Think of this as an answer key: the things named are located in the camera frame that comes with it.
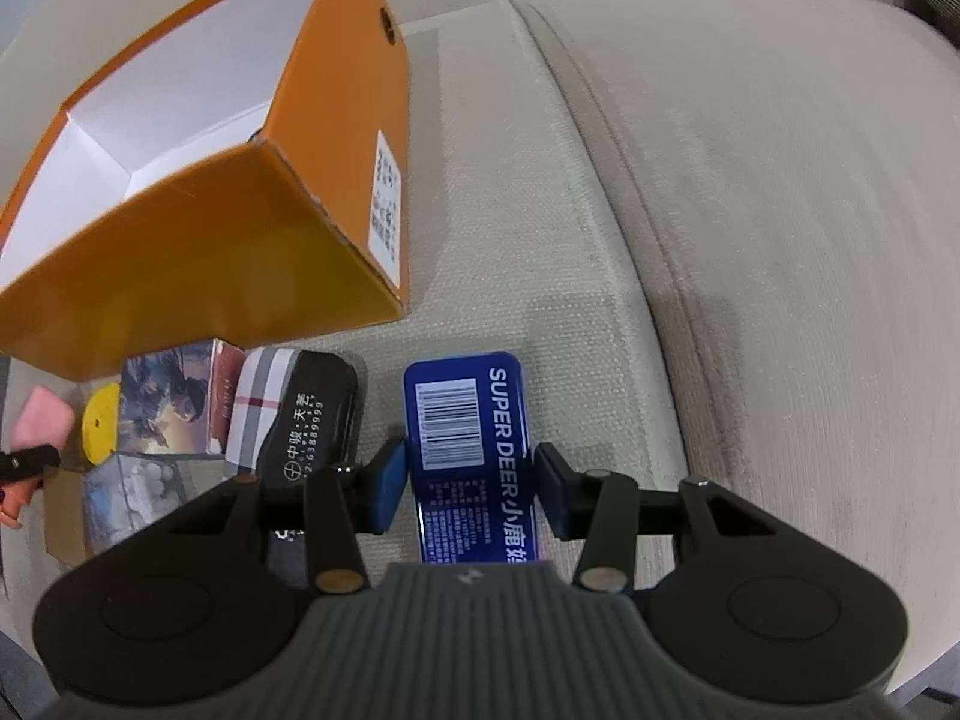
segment yellow disc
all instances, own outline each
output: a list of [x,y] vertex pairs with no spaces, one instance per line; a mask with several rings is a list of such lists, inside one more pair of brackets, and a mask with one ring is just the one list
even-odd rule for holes
[[120,408],[120,385],[117,382],[101,386],[83,409],[80,435],[83,436],[83,454],[99,466],[117,449],[117,410]]

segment blue rectangular container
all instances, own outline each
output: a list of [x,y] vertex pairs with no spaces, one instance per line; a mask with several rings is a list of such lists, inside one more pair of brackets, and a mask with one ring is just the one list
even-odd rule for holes
[[424,562],[538,558],[530,437],[517,358],[415,362],[403,375]]

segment pink object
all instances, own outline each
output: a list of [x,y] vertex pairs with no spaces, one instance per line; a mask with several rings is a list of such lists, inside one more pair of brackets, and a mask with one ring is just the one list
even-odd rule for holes
[[[18,449],[30,449],[49,443],[62,452],[76,419],[69,405],[45,386],[35,386],[27,402],[23,404],[19,418],[13,424],[10,451],[16,452]],[[20,527],[20,509],[30,503],[39,483],[40,476],[32,476],[30,479],[3,486],[0,523],[11,528]]]

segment brown cardboard box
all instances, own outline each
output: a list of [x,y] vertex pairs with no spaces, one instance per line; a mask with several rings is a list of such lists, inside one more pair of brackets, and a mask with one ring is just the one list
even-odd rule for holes
[[198,0],[66,100],[0,215],[0,348],[80,381],[406,311],[384,0]]
[[45,469],[43,510],[48,553],[70,567],[91,557],[83,529],[83,471]]

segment metal bolt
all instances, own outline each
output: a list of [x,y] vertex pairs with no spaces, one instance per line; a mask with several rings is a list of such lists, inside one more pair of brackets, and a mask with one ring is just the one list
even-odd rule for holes
[[349,568],[330,568],[317,574],[317,587],[331,595],[347,595],[363,587],[363,577]]
[[580,584],[593,592],[620,592],[627,586],[627,575],[619,568],[597,565],[580,575]]

